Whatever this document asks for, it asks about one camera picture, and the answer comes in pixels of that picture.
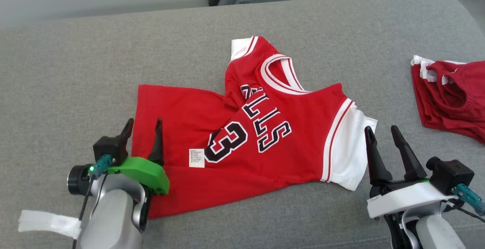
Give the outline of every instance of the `jersey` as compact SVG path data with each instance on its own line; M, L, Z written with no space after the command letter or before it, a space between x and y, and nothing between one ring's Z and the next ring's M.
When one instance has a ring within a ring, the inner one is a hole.
M133 156L150 153L157 118L171 187L152 198L151 218L304 182L355 190L367 166L364 128L377 123L340 84L304 90L291 58L258 36L232 41L225 95L140 85ZM203 168L190 166L193 149L203 149Z
M465 64L414 56L411 66L423 126L485 143L485 61Z

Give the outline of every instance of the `care label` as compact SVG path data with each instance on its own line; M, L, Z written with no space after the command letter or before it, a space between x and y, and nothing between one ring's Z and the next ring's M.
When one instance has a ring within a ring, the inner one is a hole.
M189 167L205 168L206 159L204 149L189 149Z

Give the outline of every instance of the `red fabric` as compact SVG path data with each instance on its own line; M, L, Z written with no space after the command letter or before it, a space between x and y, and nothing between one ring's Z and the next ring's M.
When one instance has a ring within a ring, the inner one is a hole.
M263 61L274 54L276 49L259 37L250 54L229 64L223 96L191 88L139 86L132 156L148 156L156 119L161 118L164 169L170 180L168 195L153 197L150 218L228 204L322 178L324 142L347 97L340 84L305 95L278 92L260 74ZM284 74L277 76L283 80ZM247 100L244 85L254 91ZM259 114L250 118L242 106L261 98L251 107ZM264 131L258 136L255 121L276 108L278 113L261 124ZM209 162L207 157L217 158L215 152L227 149L220 140L241 138L226 130L231 123L244 128L246 142L217 163ZM279 140L267 147L275 136ZM189 167L189 149L206 149L205 168Z
M423 126L485 143L485 61L469 64L436 61L426 68L436 71L437 81L421 78L419 64L411 67ZM443 84L443 77L450 82Z

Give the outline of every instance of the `gray upholstery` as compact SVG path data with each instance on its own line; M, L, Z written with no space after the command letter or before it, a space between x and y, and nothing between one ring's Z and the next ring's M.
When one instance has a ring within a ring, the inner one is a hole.
M422 163L436 155L472 168L471 187L485 196L484 145L421 126L410 74L414 54L485 59L485 38L456 0L296 0L77 18L0 31L0 247L70 247L54 233L18 233L20 211L78 216L82 197L69 195L66 176L135 115L137 86L223 93L230 41L251 35L291 56L305 89L342 83L379 120L379 149L396 179L404 168L394 124ZM366 174L355 192L307 183L152 220L145 247L389 248L387 226L367 215L370 187ZM469 248L482 246L483 223L458 211L445 218Z

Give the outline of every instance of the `white tag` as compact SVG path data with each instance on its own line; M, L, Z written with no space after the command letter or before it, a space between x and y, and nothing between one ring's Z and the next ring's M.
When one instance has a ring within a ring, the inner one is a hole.
M206 167L204 149L189 149L189 167L190 168Z
M44 211L22 210L19 218L19 232L42 230L77 239L81 232L81 221L78 218Z

